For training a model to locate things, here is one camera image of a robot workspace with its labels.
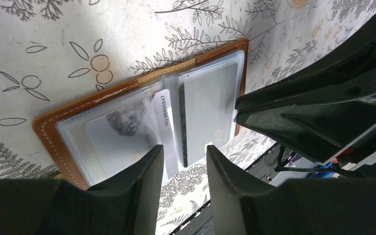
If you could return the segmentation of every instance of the leaf drawing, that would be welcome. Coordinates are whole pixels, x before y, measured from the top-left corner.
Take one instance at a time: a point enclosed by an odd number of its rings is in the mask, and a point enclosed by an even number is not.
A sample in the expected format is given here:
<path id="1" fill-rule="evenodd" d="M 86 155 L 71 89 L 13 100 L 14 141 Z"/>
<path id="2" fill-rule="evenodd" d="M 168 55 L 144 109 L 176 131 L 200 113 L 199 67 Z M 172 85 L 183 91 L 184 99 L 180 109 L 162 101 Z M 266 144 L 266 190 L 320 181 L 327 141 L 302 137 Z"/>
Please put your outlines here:
<path id="1" fill-rule="evenodd" d="M 203 16 L 207 26 L 214 23 L 214 20 L 222 19 L 224 8 L 221 7 L 224 0 L 219 0 L 217 4 L 210 5 L 210 0 L 176 0 L 173 3 L 172 10 L 157 11 L 156 14 L 171 13 L 183 10 L 193 10 L 192 21 L 202 25 Z"/>
<path id="2" fill-rule="evenodd" d="M 35 98 L 45 100 L 45 101 L 49 101 L 49 99 L 47 97 L 45 97 L 45 95 L 39 93 L 38 91 L 35 91 L 33 89 L 30 89 L 30 88 L 24 88 L 24 89 L 26 90 L 26 92 L 30 93 Z"/>
<path id="3" fill-rule="evenodd" d="M 18 158 L 17 154 L 12 154 L 8 148 L 0 141 L 0 177 L 5 179 L 28 179 L 41 170 L 41 166 L 36 166 L 30 162 L 25 162 L 23 158 Z"/>
<path id="4" fill-rule="evenodd" d="M 6 88 L 5 90 L 3 90 L 2 92 L 8 92 L 8 91 L 11 91 L 11 90 L 15 90 L 17 88 L 19 88 L 20 86 L 13 86 L 13 87 L 9 87 L 9 88 Z"/>
<path id="5" fill-rule="evenodd" d="M 93 6 L 93 5 L 96 5 L 97 3 L 99 3 L 100 2 L 100 0 L 90 0 L 89 1 L 89 5 L 90 6 Z"/>
<path id="6" fill-rule="evenodd" d="M 104 87 L 102 87 L 102 86 L 99 85 L 99 84 L 96 84 L 96 89 L 97 89 L 98 91 L 102 91 L 102 90 L 104 90 Z"/>
<path id="7" fill-rule="evenodd" d="M 10 75 L 8 75 L 7 73 L 2 72 L 2 71 L 0 71 L 0 73 L 1 73 L 3 76 L 5 76 L 6 78 L 8 78 L 9 80 L 11 80 L 13 83 L 20 85 L 20 83 L 19 83 L 15 78 L 13 78 L 12 76 L 10 76 Z"/>
<path id="8" fill-rule="evenodd" d="M 80 56 L 83 60 L 89 60 L 89 55 L 87 52 L 77 43 L 70 42 L 70 45 L 75 50 L 78 56 Z"/>
<path id="9" fill-rule="evenodd" d="M 25 52 L 26 53 L 37 53 L 37 52 L 43 51 L 45 49 L 47 49 L 47 47 L 45 47 L 45 46 L 31 46 L 31 47 L 28 47 L 27 49 L 25 49 Z"/>
<path id="10" fill-rule="evenodd" d="M 79 77 L 79 76 L 82 76 L 82 75 L 85 75 L 86 73 L 90 72 L 90 69 L 89 68 L 81 68 L 79 70 L 76 70 L 74 72 L 72 72 L 70 75 L 69 75 L 69 78 L 72 78 L 72 77 Z"/>
<path id="11" fill-rule="evenodd" d="M 190 200 L 189 202 L 191 202 L 191 213 L 194 213 L 198 210 L 198 208 L 200 208 L 200 206 L 198 205 L 198 203 Z"/>
<path id="12" fill-rule="evenodd" d="M 57 165 L 52 164 L 36 172 L 35 174 L 30 174 L 29 178 L 30 179 L 48 179 L 48 178 L 53 178 L 58 173 L 60 173 L 60 171 L 58 170 Z"/>
<path id="13" fill-rule="evenodd" d="M 9 118 L 0 119 L 0 125 L 1 126 L 16 126 L 16 125 L 20 125 L 24 122 L 26 122 L 26 119 L 25 118 L 19 118 L 19 117 L 9 117 Z"/>
<path id="14" fill-rule="evenodd" d="M 103 39 L 97 40 L 97 42 L 94 44 L 94 51 L 98 52 L 98 50 L 100 50 L 102 45 L 103 45 Z"/>

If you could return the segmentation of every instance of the white card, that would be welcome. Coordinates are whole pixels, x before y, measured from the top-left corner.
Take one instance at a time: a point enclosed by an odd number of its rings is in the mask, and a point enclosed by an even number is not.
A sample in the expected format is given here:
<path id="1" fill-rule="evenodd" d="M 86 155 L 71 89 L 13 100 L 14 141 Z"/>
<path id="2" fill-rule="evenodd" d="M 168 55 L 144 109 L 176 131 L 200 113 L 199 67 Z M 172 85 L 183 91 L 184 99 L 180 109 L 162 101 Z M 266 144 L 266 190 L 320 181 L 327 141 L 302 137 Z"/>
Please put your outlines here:
<path id="1" fill-rule="evenodd" d="M 134 164 L 155 145 L 163 144 L 162 135 L 167 142 L 172 140 L 164 144 L 164 177 L 168 179 L 166 160 L 169 156 L 175 158 L 172 152 L 176 152 L 172 125 L 168 124 L 171 121 L 165 115 L 168 108 L 169 90 L 162 90 L 86 124 L 86 132 L 107 177 Z"/>

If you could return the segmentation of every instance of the flower drawing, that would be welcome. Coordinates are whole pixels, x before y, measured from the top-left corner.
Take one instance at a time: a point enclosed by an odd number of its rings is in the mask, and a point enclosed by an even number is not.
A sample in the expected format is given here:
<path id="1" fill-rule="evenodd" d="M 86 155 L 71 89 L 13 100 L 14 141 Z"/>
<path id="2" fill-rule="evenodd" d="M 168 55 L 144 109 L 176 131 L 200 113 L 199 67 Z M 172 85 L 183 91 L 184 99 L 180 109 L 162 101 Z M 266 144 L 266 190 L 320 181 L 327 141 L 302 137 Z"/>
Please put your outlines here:
<path id="1" fill-rule="evenodd" d="M 96 88 L 99 91 L 103 90 L 104 88 L 99 84 L 103 84 L 103 85 L 108 84 L 109 82 L 113 80 L 113 73 L 112 71 L 108 70 L 110 66 L 109 58 L 107 57 L 107 55 L 97 54 L 97 52 L 103 46 L 103 39 L 99 39 L 94 44 L 93 51 L 95 55 L 92 58 L 89 57 L 89 54 L 79 44 L 75 42 L 70 42 L 70 45 L 74 49 L 74 51 L 77 53 L 77 55 L 81 59 L 88 61 L 89 64 L 86 67 L 80 68 L 72 72 L 69 75 L 69 78 L 80 77 L 80 76 L 87 74 L 91 70 L 94 70 L 96 72 L 96 76 L 95 76 L 96 82 L 98 83 L 96 84 Z"/>

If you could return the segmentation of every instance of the black cable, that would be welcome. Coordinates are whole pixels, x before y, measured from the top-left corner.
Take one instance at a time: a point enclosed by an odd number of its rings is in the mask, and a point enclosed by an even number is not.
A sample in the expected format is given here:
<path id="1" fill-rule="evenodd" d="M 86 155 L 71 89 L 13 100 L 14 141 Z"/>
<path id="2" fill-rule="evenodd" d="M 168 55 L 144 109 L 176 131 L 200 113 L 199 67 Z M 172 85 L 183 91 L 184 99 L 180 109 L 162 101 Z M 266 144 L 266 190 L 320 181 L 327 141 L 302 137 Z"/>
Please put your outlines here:
<path id="1" fill-rule="evenodd" d="M 332 168 L 296 168 L 296 167 L 279 167 L 275 168 L 276 172 L 279 171 L 297 171 L 297 172 L 335 172 L 338 173 L 337 169 Z"/>

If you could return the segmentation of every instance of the orange flower drawing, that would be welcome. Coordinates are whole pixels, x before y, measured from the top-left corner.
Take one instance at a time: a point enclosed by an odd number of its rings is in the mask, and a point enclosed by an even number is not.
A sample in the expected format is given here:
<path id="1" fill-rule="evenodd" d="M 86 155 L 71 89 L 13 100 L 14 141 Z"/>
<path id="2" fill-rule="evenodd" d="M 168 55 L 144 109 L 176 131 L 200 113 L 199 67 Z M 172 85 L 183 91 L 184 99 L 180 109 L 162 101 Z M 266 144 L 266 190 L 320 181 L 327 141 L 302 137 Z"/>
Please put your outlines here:
<path id="1" fill-rule="evenodd" d="M 316 37 L 319 31 L 322 30 L 323 24 L 324 24 L 324 21 L 319 21 L 318 26 L 316 26 L 315 29 L 312 31 L 312 38 Z"/>
<path id="2" fill-rule="evenodd" d="M 333 27 L 329 27 L 327 39 L 329 39 L 332 36 L 332 33 L 333 33 Z"/>
<path id="3" fill-rule="evenodd" d="M 336 32 L 334 33 L 333 38 L 337 38 L 339 34 L 341 34 L 341 32 L 342 32 L 342 26 L 339 26 Z"/>
<path id="4" fill-rule="evenodd" d="M 309 0 L 287 0 L 287 3 L 290 7 L 299 9 L 305 6 L 306 4 L 309 4 Z"/>
<path id="5" fill-rule="evenodd" d="M 87 74 L 88 72 L 90 72 L 90 70 L 92 69 L 95 72 L 97 72 L 97 74 L 96 74 L 97 83 L 107 84 L 107 83 L 112 81 L 113 73 L 112 73 L 112 71 L 107 70 L 110 66 L 109 58 L 107 57 L 107 55 L 97 54 L 90 59 L 88 53 L 79 44 L 74 43 L 74 42 L 70 42 L 70 45 L 72 46 L 74 51 L 77 53 L 77 55 L 81 59 L 90 62 L 89 66 L 84 67 L 84 68 L 80 68 L 80 69 L 72 72 L 69 75 L 70 78 L 83 76 L 83 75 Z M 102 46 L 103 46 L 103 39 L 99 39 L 94 44 L 94 48 L 93 48 L 94 52 L 97 53 L 101 49 Z M 96 84 L 96 88 L 99 91 L 103 90 L 104 88 L 99 84 Z"/>

